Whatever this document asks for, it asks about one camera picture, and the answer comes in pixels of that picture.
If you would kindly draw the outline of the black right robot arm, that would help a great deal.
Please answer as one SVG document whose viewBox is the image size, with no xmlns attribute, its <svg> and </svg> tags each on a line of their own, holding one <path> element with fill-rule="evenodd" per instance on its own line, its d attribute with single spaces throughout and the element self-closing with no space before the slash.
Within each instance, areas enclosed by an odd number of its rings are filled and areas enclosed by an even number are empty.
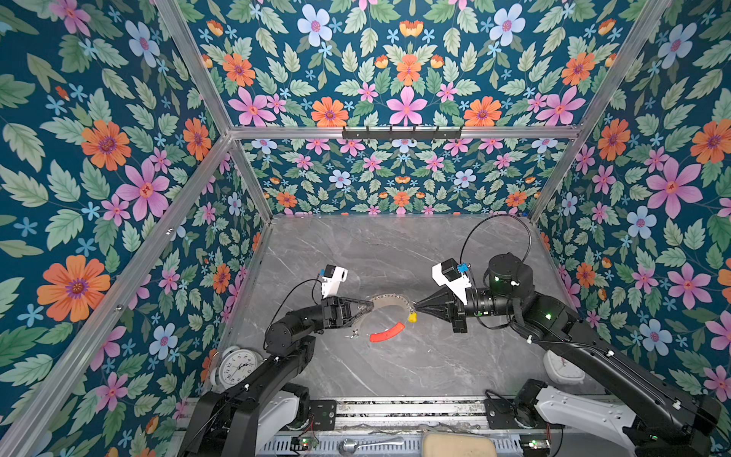
<svg viewBox="0 0 731 457">
<path fill-rule="evenodd" d="M 635 456 L 712 455 L 721 403 L 671 386 L 602 340 L 571 307 L 536 291 L 533 270 L 519 257 L 494 256 L 480 288 L 453 259 L 434 266 L 432 277 L 439 289 L 416 303 L 417 312 L 451 323 L 456 333 L 468 330 L 470 318 L 504 316 L 527 343 L 567 360 L 619 400 L 584 399 L 530 379 L 513 400 L 519 425 L 576 428 Z"/>
</svg>

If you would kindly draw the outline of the large keyring with red grip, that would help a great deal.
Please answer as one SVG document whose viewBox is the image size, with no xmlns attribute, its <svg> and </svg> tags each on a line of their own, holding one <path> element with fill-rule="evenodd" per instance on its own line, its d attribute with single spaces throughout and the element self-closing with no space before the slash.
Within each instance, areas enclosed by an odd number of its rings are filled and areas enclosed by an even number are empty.
<svg viewBox="0 0 731 457">
<path fill-rule="evenodd" d="M 400 308 L 402 310 L 402 317 L 398 319 L 396 323 L 390 326 L 388 329 L 380 332 L 369 333 L 369 343 L 371 344 L 384 343 L 397 337 L 407 328 L 407 324 L 411 324 L 409 323 L 409 321 L 407 321 L 409 314 L 411 312 L 416 312 L 416 310 L 414 309 L 414 303 L 403 295 L 386 293 L 370 297 L 369 300 L 374 303 L 373 313 L 377 310 L 380 310 L 381 308 Z M 362 325 L 359 328 L 352 329 L 350 333 L 350 339 L 357 339 L 363 335 L 363 333 L 361 332 Z"/>
</svg>

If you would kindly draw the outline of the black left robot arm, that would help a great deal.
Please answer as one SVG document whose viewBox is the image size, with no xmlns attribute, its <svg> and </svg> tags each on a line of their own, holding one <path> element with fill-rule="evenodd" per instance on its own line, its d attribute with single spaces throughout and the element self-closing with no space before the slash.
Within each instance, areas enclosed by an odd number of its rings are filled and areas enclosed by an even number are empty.
<svg viewBox="0 0 731 457">
<path fill-rule="evenodd" d="M 254 456 L 263 411 L 275 395 L 291 388 L 314 356 L 317 333 L 346 329 L 372 312 L 369 300 L 331 296 L 317 306 L 288 312 L 265 332 L 268 358 L 244 380 L 222 392 L 208 392 L 193 411 L 180 456 Z"/>
</svg>

